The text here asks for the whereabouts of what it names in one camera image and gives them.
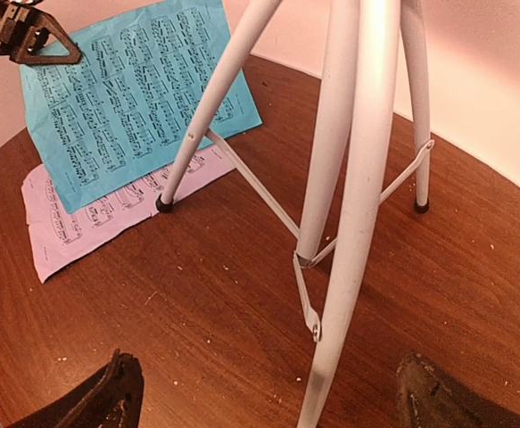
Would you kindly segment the blue sheet music page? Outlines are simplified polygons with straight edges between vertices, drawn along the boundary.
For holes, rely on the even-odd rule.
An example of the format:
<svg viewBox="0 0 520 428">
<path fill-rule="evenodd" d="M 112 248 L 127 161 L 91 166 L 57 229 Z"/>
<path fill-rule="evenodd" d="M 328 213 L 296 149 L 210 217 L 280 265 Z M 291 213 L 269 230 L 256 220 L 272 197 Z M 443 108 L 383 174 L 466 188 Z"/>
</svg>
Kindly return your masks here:
<svg viewBox="0 0 520 428">
<path fill-rule="evenodd" d="M 21 66 L 29 135 L 74 212 L 171 163 L 230 33 L 219 1 L 163 1 L 72 35 L 75 65 Z"/>
</svg>

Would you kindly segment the white perforated music stand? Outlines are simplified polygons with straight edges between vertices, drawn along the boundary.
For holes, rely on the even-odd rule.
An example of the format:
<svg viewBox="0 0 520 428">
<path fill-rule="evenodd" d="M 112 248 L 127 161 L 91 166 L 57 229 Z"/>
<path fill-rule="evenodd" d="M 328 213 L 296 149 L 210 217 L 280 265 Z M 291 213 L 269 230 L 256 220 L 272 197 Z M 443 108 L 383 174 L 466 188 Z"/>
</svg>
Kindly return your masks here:
<svg viewBox="0 0 520 428">
<path fill-rule="evenodd" d="M 301 272 L 333 256 L 325 306 L 298 290 L 316 342 L 298 424 L 318 424 L 343 350 L 362 284 L 379 205 L 408 177 L 416 180 L 415 209 L 429 208 L 430 98 L 425 22 L 418 1 L 334 1 L 331 4 L 310 171 L 300 222 L 294 222 L 211 122 L 246 58 L 278 8 L 251 1 L 213 71 L 187 127 L 156 206 L 172 209 L 190 160 L 210 139 L 296 237 L 293 268 Z M 384 172 L 392 130 L 397 64 L 406 59 L 415 157 L 390 183 Z"/>
</svg>

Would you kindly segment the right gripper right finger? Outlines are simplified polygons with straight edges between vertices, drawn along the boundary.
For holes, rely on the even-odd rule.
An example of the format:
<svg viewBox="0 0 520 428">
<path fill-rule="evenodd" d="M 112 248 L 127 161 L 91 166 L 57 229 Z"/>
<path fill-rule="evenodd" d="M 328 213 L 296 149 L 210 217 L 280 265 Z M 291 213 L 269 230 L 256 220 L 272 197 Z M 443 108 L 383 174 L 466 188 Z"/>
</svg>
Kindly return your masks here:
<svg viewBox="0 0 520 428">
<path fill-rule="evenodd" d="M 396 372 L 401 427 L 520 427 L 520 415 L 468 389 L 421 353 Z"/>
</svg>

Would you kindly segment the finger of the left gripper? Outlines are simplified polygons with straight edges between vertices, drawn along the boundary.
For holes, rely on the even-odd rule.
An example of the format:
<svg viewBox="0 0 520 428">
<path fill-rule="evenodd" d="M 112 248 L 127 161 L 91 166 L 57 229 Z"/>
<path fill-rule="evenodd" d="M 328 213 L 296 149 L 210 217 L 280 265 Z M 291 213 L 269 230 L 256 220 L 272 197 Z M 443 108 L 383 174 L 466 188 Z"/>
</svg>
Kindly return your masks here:
<svg viewBox="0 0 520 428">
<path fill-rule="evenodd" d="M 75 65 L 82 52 L 55 17 L 42 11 L 18 11 L 10 60 L 23 65 Z"/>
</svg>

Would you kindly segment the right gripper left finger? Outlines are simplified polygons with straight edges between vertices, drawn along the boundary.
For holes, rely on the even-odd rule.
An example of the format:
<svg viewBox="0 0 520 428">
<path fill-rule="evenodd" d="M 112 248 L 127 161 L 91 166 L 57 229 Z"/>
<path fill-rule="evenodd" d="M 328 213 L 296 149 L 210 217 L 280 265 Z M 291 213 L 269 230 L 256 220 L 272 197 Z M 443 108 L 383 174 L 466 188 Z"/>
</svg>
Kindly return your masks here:
<svg viewBox="0 0 520 428">
<path fill-rule="evenodd" d="M 115 350 L 108 364 L 13 427 L 139 426 L 144 377 L 138 358 Z"/>
</svg>

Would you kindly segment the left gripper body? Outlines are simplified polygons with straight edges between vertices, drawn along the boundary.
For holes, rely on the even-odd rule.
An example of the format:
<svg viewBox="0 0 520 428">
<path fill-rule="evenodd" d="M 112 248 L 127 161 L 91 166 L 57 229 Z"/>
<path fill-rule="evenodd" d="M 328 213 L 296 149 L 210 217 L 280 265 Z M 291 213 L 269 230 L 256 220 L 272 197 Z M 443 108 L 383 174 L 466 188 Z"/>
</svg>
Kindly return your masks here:
<svg viewBox="0 0 520 428">
<path fill-rule="evenodd" d="M 21 62 L 18 51 L 28 32 L 27 19 L 36 5 L 36 1 L 0 1 L 0 56 Z"/>
</svg>

